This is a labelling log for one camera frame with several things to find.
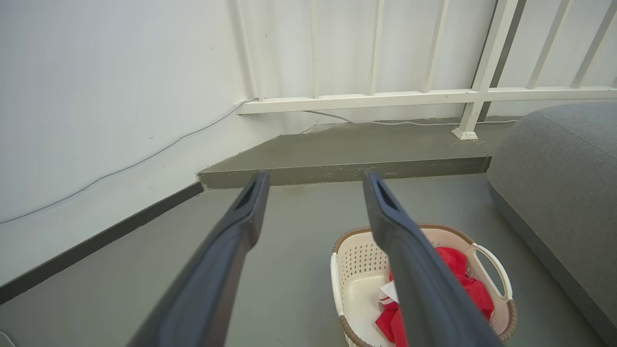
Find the gray sofa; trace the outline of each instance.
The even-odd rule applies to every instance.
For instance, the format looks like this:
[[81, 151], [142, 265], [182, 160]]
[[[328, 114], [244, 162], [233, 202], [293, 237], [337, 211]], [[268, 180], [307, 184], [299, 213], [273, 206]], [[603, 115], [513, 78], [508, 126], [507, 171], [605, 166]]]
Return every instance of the gray sofa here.
[[487, 177], [499, 211], [617, 346], [617, 103], [530, 113], [510, 130]]

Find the white railing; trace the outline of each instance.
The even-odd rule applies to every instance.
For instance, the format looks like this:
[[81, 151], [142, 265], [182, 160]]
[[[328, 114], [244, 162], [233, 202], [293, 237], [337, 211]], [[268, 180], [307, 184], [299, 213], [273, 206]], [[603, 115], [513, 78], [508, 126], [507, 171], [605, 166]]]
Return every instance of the white railing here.
[[445, 23], [445, 13], [449, 0], [439, 0], [438, 15], [433, 32], [433, 41], [429, 50], [428, 67], [421, 91], [401, 91], [376, 93], [375, 86], [378, 75], [379, 47], [381, 42], [381, 27], [385, 0], [376, 0], [377, 12], [375, 31], [373, 34], [373, 52], [371, 61], [371, 85], [368, 94], [320, 95], [317, 74], [317, 0], [310, 0], [312, 58], [313, 58], [313, 96], [299, 98], [264, 98], [263, 80], [260, 71], [259, 57], [255, 47], [254, 27], [251, 22], [250, 0], [242, 0], [242, 10], [249, 44], [249, 59], [251, 60], [257, 96], [259, 100], [248, 102], [240, 107], [238, 114], [258, 114], [268, 112], [314, 111], [326, 109], [353, 109], [360, 107], [409, 106], [424, 104], [465, 103], [465, 110], [458, 128], [452, 133], [461, 140], [474, 140], [474, 132], [478, 116], [484, 102], [487, 101], [527, 101], [527, 100], [559, 100], [559, 99], [617, 99], [617, 78], [611, 86], [581, 86], [586, 73], [592, 65], [599, 47], [601, 47], [609, 26], [615, 19], [617, 0], [612, 0], [598, 28], [587, 54], [581, 63], [570, 86], [537, 87], [537, 80], [555, 38], [559, 35], [561, 25], [568, 15], [568, 9], [573, 0], [561, 0], [552, 26], [544, 42], [540, 56], [536, 62], [527, 87], [490, 88], [495, 74], [497, 61], [505, 44], [512, 18], [518, 0], [498, 0], [497, 7], [486, 45], [480, 58], [478, 70], [471, 89], [432, 90], [435, 62]]

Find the white paper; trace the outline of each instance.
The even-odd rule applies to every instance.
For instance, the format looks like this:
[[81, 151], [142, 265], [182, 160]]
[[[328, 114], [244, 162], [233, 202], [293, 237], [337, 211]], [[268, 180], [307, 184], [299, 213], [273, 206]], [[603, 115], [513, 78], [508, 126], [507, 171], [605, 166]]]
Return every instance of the white paper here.
[[391, 281], [390, 283], [381, 286], [379, 290], [381, 290], [382, 293], [388, 295], [392, 300], [399, 304], [399, 295], [396, 293], [394, 281]]

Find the red cloth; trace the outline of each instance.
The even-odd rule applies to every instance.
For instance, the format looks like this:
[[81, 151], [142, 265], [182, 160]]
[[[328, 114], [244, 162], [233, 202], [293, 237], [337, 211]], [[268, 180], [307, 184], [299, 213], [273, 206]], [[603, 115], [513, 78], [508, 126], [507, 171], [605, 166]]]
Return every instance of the red cloth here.
[[[461, 283], [463, 289], [469, 294], [471, 300], [480, 309], [482, 315], [487, 320], [490, 319], [494, 309], [491, 296], [482, 282], [467, 277], [467, 258], [465, 255], [448, 247], [437, 247], [435, 250], [452, 271], [454, 277]], [[389, 277], [392, 281], [392, 270], [390, 270]], [[375, 324], [381, 329], [388, 341], [394, 342], [396, 347], [407, 347], [407, 337], [405, 336], [405, 327], [403, 326], [399, 305], [387, 305], [384, 308], [385, 310], [379, 315]]]

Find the white cable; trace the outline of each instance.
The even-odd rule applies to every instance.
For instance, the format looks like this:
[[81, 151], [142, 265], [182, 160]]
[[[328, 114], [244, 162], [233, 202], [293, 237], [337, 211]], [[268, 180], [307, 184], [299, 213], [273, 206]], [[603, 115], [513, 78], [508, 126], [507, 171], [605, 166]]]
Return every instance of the white cable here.
[[4, 335], [4, 337], [6, 337], [6, 340], [10, 343], [11, 346], [17, 347], [17, 346], [15, 346], [15, 343], [13, 343], [13, 341], [10, 339], [10, 337], [8, 335], [6, 335], [3, 332], [0, 332], [0, 334]]
[[223, 120], [223, 119], [225, 119], [225, 118], [229, 117], [229, 115], [231, 115], [231, 114], [232, 114], [235, 110], [237, 110], [240, 106], [244, 105], [245, 103], [247, 103], [247, 102], [249, 102], [249, 101], [255, 101], [255, 100], [257, 100], [257, 98], [252, 98], [252, 99], [244, 100], [243, 102], [238, 103], [238, 104], [237, 104], [237, 105], [235, 105], [235, 106], [234, 106], [234, 107], [233, 107], [233, 108], [232, 108], [229, 112], [227, 112], [227, 113], [226, 113], [223, 117], [220, 117], [219, 119], [217, 119], [217, 120], [215, 120], [214, 122], [212, 122], [212, 123], [210, 123], [210, 124], [206, 125], [206, 126], [205, 126], [205, 127], [203, 127], [203, 128], [197, 129], [197, 130], [195, 130], [194, 132], [191, 132], [191, 133], [188, 133], [188, 134], [186, 134], [186, 135], [184, 135], [184, 136], [181, 136], [180, 138], [178, 138], [177, 140], [175, 140], [175, 141], [174, 141], [174, 142], [172, 142], [171, 144], [168, 144], [167, 146], [165, 146], [163, 149], [158, 150], [156, 153], [154, 153], [154, 154], [152, 154], [152, 155], [150, 155], [150, 156], [147, 156], [145, 159], [141, 159], [140, 161], [136, 162], [135, 164], [131, 164], [131, 165], [129, 165], [129, 166], [127, 166], [127, 167], [123, 168], [123, 169], [116, 170], [116, 171], [114, 171], [114, 172], [112, 172], [112, 173], [108, 173], [107, 175], [101, 176], [101, 177], [99, 177], [99, 178], [95, 179], [94, 181], [92, 181], [92, 183], [90, 183], [90, 184], [86, 185], [85, 187], [83, 187], [82, 189], [80, 189], [80, 190], [78, 190], [78, 191], [76, 191], [76, 192], [74, 192], [74, 193], [72, 193], [72, 194], [70, 194], [70, 195], [68, 195], [68, 196], [66, 196], [66, 197], [64, 197], [64, 198], [62, 198], [62, 199], [60, 199], [60, 200], [57, 200], [57, 201], [55, 201], [55, 202], [53, 202], [53, 203], [50, 203], [50, 204], [47, 204], [47, 205], [45, 205], [45, 206], [43, 206], [43, 207], [41, 207], [41, 208], [35, 209], [34, 211], [30, 211], [30, 212], [24, 213], [24, 214], [19, 215], [19, 216], [17, 216], [17, 217], [13, 217], [13, 218], [11, 218], [11, 219], [3, 220], [2, 222], [0, 222], [0, 224], [8, 223], [8, 222], [11, 222], [11, 221], [13, 221], [13, 220], [15, 220], [15, 219], [23, 218], [23, 217], [25, 217], [25, 216], [27, 216], [27, 215], [31, 215], [31, 214], [33, 214], [33, 213], [36, 213], [36, 212], [38, 212], [38, 211], [41, 211], [41, 210], [46, 209], [46, 208], [48, 208], [48, 207], [51, 207], [51, 206], [53, 206], [53, 205], [55, 205], [55, 204], [61, 203], [62, 201], [65, 201], [66, 199], [72, 198], [72, 197], [74, 197], [75, 195], [77, 195], [77, 194], [81, 193], [82, 191], [84, 191], [84, 190], [86, 190], [86, 189], [90, 188], [91, 186], [93, 186], [93, 185], [94, 185], [95, 183], [97, 183], [98, 181], [101, 181], [101, 180], [103, 180], [103, 179], [105, 179], [105, 178], [107, 178], [107, 177], [113, 176], [113, 175], [115, 175], [115, 174], [119, 174], [120, 172], [126, 171], [126, 170], [128, 170], [128, 169], [130, 169], [130, 168], [132, 168], [132, 167], [136, 167], [137, 165], [140, 165], [140, 164], [141, 164], [141, 163], [143, 163], [144, 161], [146, 161], [146, 160], [148, 160], [148, 159], [150, 159], [150, 158], [152, 158], [152, 157], [154, 157], [154, 156], [158, 155], [158, 154], [159, 154], [159, 153], [161, 153], [162, 151], [164, 151], [164, 150], [168, 149], [169, 147], [173, 146], [174, 144], [177, 144], [178, 142], [180, 142], [180, 140], [182, 140], [182, 139], [186, 138], [187, 136], [191, 136], [191, 135], [193, 135], [193, 134], [199, 133], [199, 132], [201, 132], [201, 131], [203, 131], [203, 130], [205, 130], [205, 129], [208, 129], [208, 128], [209, 128], [209, 127], [211, 127], [212, 125], [215, 125], [216, 123], [219, 123], [221, 120]]
[[[422, 124], [422, 123], [414, 123], [414, 122], [396, 122], [396, 123], [389, 123], [389, 122], [376, 122], [374, 120], [371, 120], [369, 122], [352, 122], [351, 120], [345, 118], [345, 117], [341, 117], [340, 115], [334, 115], [334, 114], [329, 114], [329, 113], [324, 113], [324, 112], [318, 112], [318, 111], [304, 111], [304, 112], [309, 112], [309, 113], [315, 113], [315, 114], [323, 114], [323, 115], [327, 115], [328, 117], [334, 117], [334, 118], [338, 118], [338, 119], [342, 119], [346, 122], [349, 123], [353, 123], [353, 124], [380, 124], [380, 125], [400, 125], [400, 124], [414, 124], [414, 125], [419, 125], [421, 127], [432, 127], [433, 125], [460, 125], [460, 123], [430, 123], [430, 124]], [[506, 124], [506, 123], [514, 123], [514, 122], [518, 122], [518, 120], [504, 120], [504, 121], [490, 121], [490, 122], [480, 122], [478, 124]]]

